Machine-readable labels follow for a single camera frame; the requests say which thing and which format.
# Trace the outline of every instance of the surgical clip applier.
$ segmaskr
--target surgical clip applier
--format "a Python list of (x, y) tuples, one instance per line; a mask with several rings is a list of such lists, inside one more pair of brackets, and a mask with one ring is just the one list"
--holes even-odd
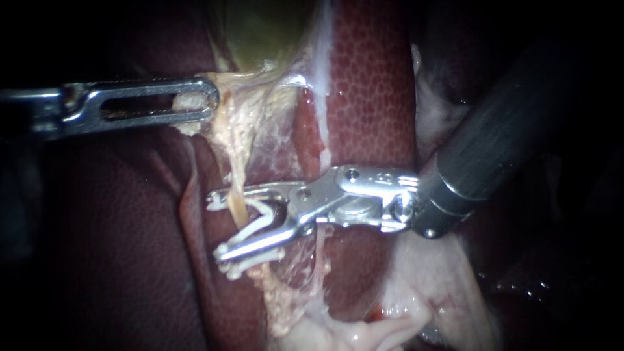
[[(347, 165), (332, 167), (311, 183), (246, 187), (246, 199), (284, 203), (286, 219), (276, 229), (223, 243), (213, 255), (219, 263), (244, 259), (309, 235), (317, 224), (367, 225), (383, 233), (408, 229), (417, 211), (417, 185), (416, 174), (408, 170)], [(208, 210), (225, 209), (226, 196), (227, 189), (211, 192)]]

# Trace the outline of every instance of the slotted metal grasper jaw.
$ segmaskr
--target slotted metal grasper jaw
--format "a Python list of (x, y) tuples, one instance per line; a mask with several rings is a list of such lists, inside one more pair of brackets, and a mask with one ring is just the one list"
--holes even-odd
[[(180, 93), (201, 94), (205, 106), (173, 110), (170, 100)], [(0, 90), (3, 104), (24, 106), (29, 114), (28, 132), (42, 140), (56, 140), (152, 125), (209, 122), (215, 117), (219, 93), (213, 82), (202, 78), (70, 83)]]
[[(245, 238), (235, 235), (234, 240), (221, 244), (213, 255), (221, 263), (243, 259), (309, 235), (317, 224), (323, 223), (343, 227), (363, 224), (380, 228), (384, 233), (405, 230), (417, 210), (417, 183), (416, 174), (407, 170), (348, 165), (330, 168), (312, 183), (246, 187), (248, 205), (258, 208), (258, 202), (279, 200), (287, 207), (286, 219), (276, 229), (257, 235), (247, 228), (252, 226), (257, 231), (268, 224), (258, 228), (252, 222), (241, 231), (245, 231)], [(226, 190), (210, 193), (208, 210), (225, 209), (226, 193)], [(268, 222), (267, 218), (258, 220)]]

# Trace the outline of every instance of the metal instrument jaw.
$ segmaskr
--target metal instrument jaw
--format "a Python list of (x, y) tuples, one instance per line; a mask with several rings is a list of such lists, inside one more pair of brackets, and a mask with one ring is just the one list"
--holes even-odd
[[(197, 92), (206, 95), (205, 108), (176, 111), (162, 106), (112, 111), (105, 103)], [(70, 83), (56, 88), (0, 90), (0, 103), (25, 105), (31, 115), (29, 131), (44, 140), (148, 125), (202, 122), (214, 118), (219, 104), (216, 86), (207, 79), (153, 79)]]
[[(317, 224), (367, 225), (380, 228), (382, 233), (409, 229), (417, 212), (417, 185), (416, 174), (408, 170), (348, 165), (332, 167), (312, 183), (246, 187), (247, 204), (265, 213), (258, 220), (268, 224), (260, 226), (255, 223), (258, 220), (250, 223), (213, 255), (219, 263), (255, 256), (312, 234)], [(217, 190), (208, 195), (209, 211), (225, 209), (226, 192)], [(276, 229), (254, 235), (274, 219), (271, 210), (259, 208), (267, 200), (284, 203), (286, 219)]]

